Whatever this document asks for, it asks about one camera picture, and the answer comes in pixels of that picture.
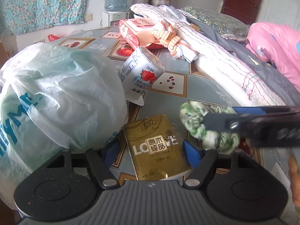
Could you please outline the strawberry tissue roll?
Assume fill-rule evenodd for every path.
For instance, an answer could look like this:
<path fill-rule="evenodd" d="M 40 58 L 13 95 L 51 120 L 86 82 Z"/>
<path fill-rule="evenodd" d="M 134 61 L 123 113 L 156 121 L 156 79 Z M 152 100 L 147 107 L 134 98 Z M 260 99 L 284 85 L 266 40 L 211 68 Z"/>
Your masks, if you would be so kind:
<path fill-rule="evenodd" d="M 145 47 L 137 47 L 117 71 L 126 100 L 143 106 L 144 94 L 164 72 L 160 59 Z"/>

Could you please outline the white striped blanket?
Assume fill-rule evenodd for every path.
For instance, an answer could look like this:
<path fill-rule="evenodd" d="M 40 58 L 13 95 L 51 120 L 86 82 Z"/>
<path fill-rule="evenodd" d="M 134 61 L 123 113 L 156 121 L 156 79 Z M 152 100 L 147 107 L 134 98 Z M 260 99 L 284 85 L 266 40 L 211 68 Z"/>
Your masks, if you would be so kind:
<path fill-rule="evenodd" d="M 169 22 L 176 34 L 198 54 L 200 69 L 224 88 L 241 106 L 287 106 L 290 97 L 272 87 L 245 62 L 197 31 L 176 8 L 137 3 L 130 7 L 153 22 Z"/>

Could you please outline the green white scrunchie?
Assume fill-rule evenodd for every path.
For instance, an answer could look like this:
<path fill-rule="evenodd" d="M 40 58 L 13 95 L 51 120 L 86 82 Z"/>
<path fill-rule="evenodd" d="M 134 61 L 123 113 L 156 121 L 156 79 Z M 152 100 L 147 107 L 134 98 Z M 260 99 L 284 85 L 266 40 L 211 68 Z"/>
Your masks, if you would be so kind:
<path fill-rule="evenodd" d="M 208 130 L 203 123 L 204 116 L 208 113 L 233 114 L 236 111 L 232 107 L 191 100 L 181 105 L 179 118 L 190 135 L 201 142 L 202 148 L 206 150 L 214 149 L 221 154 L 231 154 L 239 145 L 239 135 L 237 133 Z"/>

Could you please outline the large white plastic bag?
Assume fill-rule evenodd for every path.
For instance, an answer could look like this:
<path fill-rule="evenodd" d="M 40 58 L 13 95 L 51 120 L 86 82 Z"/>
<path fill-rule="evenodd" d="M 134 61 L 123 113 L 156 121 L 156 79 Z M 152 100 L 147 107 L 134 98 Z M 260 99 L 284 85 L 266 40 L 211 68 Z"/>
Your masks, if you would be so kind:
<path fill-rule="evenodd" d="M 112 61 L 95 51 L 36 43 L 1 68 L 1 200 L 59 151 L 110 143 L 128 120 Z"/>

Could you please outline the teal floral cloth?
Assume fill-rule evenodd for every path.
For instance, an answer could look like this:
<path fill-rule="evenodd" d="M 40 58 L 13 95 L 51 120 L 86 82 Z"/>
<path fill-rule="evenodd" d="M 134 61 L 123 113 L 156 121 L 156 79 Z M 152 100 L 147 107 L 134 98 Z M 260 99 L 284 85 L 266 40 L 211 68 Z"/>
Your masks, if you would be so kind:
<path fill-rule="evenodd" d="M 1 32 L 32 33 L 85 22 L 87 0 L 1 0 Z"/>

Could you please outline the dark grey blanket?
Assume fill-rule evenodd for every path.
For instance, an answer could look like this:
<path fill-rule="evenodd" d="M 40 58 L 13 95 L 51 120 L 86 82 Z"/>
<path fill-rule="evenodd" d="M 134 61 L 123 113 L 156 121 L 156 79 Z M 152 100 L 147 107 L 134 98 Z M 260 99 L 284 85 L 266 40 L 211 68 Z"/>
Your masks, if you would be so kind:
<path fill-rule="evenodd" d="M 273 66 L 260 60 L 246 48 L 244 43 L 225 39 L 217 31 L 203 22 L 188 17 L 187 21 L 200 28 L 201 33 L 213 42 L 219 44 L 226 51 L 243 61 L 257 76 L 277 94 L 288 106 L 299 105 L 299 92 L 294 85 Z"/>

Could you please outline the patterned tablecloth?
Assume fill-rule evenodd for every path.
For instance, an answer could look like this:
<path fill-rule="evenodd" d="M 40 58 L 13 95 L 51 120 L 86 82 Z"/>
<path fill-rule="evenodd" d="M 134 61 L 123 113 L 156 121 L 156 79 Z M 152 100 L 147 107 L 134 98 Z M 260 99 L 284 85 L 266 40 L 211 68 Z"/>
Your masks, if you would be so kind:
<path fill-rule="evenodd" d="M 130 46 L 119 36 L 116 26 L 82 31 L 58 39 L 55 43 L 98 52 L 111 59 L 116 68 L 122 67 L 131 52 Z M 145 130 L 153 127 L 158 116 L 163 115 L 170 125 L 166 133 L 166 144 L 169 147 L 181 146 L 183 140 L 200 146 L 200 142 L 190 135 L 179 118 L 181 105 L 198 101 L 206 107 L 219 110 L 237 106 L 237 101 L 195 64 L 172 59 L 167 49 L 154 50 L 154 55 L 161 60 L 166 71 L 151 81 L 150 89 L 143 95 L 143 106 L 128 104 L 128 121 Z M 117 145 L 110 154 L 110 170 L 119 183 L 137 179 L 140 166 L 132 161 L 140 160 L 148 153 L 145 143 L 128 144 L 124 131 L 117 135 Z"/>

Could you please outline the red plastic bag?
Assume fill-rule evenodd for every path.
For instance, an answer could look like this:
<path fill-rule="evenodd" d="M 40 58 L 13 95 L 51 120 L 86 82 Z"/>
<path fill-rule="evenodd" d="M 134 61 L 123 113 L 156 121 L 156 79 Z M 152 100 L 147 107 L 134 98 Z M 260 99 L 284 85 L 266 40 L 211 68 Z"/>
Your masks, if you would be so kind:
<path fill-rule="evenodd" d="M 56 40 L 60 39 L 60 37 L 59 37 L 59 36 L 56 36 L 56 35 L 54 35 L 54 34 L 49 34 L 49 35 L 47 36 L 47 39 L 48 39 L 49 42 L 53 42 L 53 41 L 56 41 Z"/>

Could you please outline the grey floral pillow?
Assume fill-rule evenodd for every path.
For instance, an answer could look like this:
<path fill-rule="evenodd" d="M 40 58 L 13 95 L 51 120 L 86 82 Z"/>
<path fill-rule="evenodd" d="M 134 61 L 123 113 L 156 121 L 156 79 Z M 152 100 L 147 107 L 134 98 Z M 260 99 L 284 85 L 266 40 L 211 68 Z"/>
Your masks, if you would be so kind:
<path fill-rule="evenodd" d="M 189 18 L 197 19 L 217 31 L 223 38 L 246 42 L 249 25 L 232 16 L 219 12 L 188 6 L 180 11 Z"/>

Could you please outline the pink white package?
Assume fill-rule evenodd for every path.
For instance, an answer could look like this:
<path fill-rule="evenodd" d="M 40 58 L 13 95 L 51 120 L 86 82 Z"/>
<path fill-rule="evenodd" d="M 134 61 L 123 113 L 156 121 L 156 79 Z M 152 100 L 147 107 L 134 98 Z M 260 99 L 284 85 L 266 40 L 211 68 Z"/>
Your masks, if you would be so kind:
<path fill-rule="evenodd" d="M 137 47 L 145 47 L 149 50 L 168 47 L 165 40 L 167 31 L 163 21 L 153 22 L 148 18 L 132 18 L 120 20 L 119 32 L 127 43 L 135 50 Z"/>

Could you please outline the orange striped knotted towel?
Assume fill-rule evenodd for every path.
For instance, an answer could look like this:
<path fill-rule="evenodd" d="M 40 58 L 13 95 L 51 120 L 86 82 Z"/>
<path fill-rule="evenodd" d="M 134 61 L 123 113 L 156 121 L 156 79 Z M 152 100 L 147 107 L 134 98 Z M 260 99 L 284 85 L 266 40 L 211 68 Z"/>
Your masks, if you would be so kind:
<path fill-rule="evenodd" d="M 198 58 L 198 53 L 177 35 L 173 26 L 165 19 L 153 26 L 151 34 L 168 49 L 174 59 L 183 59 L 192 63 Z"/>

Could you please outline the white water dispenser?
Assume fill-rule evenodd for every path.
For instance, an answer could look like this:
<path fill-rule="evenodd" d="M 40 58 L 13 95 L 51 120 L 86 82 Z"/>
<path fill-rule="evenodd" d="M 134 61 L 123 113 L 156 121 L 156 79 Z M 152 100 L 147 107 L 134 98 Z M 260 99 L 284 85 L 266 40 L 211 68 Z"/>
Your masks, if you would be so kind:
<path fill-rule="evenodd" d="M 102 27 L 117 26 L 120 20 L 128 19 L 130 15 L 129 11 L 126 12 L 102 12 L 102 19 L 100 25 Z"/>

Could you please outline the pink quilt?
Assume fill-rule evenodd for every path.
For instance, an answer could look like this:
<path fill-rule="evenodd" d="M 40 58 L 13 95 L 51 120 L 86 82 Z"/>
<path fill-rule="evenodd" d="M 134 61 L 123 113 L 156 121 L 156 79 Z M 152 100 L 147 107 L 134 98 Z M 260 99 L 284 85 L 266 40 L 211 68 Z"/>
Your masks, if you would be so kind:
<path fill-rule="evenodd" d="M 246 48 L 270 62 L 299 90 L 299 32 L 288 25 L 257 22 L 249 27 Z"/>

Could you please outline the gold tissue pack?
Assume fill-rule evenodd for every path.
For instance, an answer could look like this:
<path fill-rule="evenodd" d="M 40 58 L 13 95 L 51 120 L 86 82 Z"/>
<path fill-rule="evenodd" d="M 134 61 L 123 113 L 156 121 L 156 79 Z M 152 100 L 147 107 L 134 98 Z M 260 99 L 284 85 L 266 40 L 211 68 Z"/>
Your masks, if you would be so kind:
<path fill-rule="evenodd" d="M 177 179 L 191 170 L 166 115 L 127 123 L 124 135 L 137 180 Z"/>

